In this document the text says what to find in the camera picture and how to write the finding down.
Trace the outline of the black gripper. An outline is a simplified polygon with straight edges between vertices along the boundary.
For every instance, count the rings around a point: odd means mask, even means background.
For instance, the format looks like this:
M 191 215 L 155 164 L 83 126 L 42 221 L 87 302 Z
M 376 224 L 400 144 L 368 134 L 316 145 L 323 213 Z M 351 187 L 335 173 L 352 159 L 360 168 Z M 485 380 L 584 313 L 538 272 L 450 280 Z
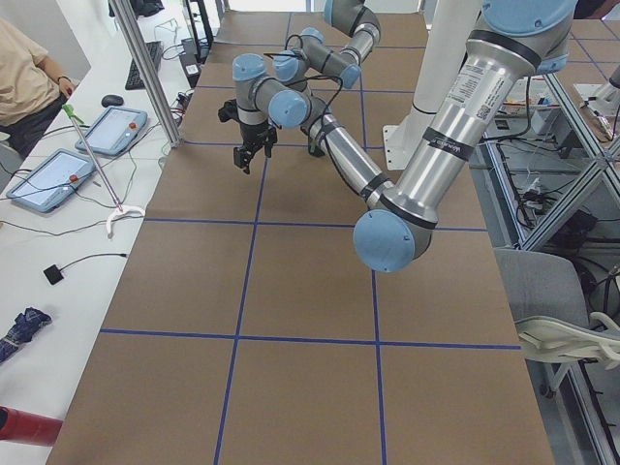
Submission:
M 277 143 L 277 131 L 268 121 L 258 125 L 240 123 L 242 145 L 233 149 L 233 162 L 244 173 L 250 173 L 250 164 L 261 149 L 271 157 L 272 146 Z

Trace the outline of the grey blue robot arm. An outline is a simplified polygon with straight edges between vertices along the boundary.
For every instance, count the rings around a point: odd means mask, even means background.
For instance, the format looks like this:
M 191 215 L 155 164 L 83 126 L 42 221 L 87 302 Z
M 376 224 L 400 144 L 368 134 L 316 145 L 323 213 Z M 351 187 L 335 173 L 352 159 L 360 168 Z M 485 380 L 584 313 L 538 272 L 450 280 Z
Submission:
M 305 89 L 308 70 L 340 87 L 353 86 L 361 63 L 381 39 L 380 21 L 363 2 L 329 1 L 325 21 L 349 38 L 340 52 L 326 47 L 319 31 L 307 28 L 293 48 L 271 62 L 256 53 L 233 60 L 235 97 L 218 115 L 240 127 L 243 143 L 233 152 L 234 162 L 247 170 L 257 152 L 272 148 L 278 128 L 299 128 L 367 205 L 354 229 L 359 258 L 380 272 L 400 270 L 427 250 L 439 203 L 513 86 L 565 66 L 574 9 L 572 1 L 480 2 L 463 43 L 464 63 L 411 160 L 392 181 L 329 105 Z
M 355 86 L 361 64 L 381 40 L 381 25 L 363 1 L 327 1 L 325 22 L 350 38 L 339 51 L 325 45 L 323 33 L 313 27 L 287 39 L 286 48 L 272 59 L 275 74 L 266 70 L 265 60 L 256 53 L 244 53 L 232 62 L 235 98 L 218 110 L 222 122 L 239 125 L 242 144 L 233 150 L 234 164 L 245 173 L 260 150 L 269 157 L 279 129 L 299 128 L 308 138 L 308 151 L 327 155 L 335 167 L 336 143 L 328 134 L 336 129 L 329 120 L 330 103 L 312 94 L 306 73 L 315 71 L 317 80 L 328 79 L 338 90 Z

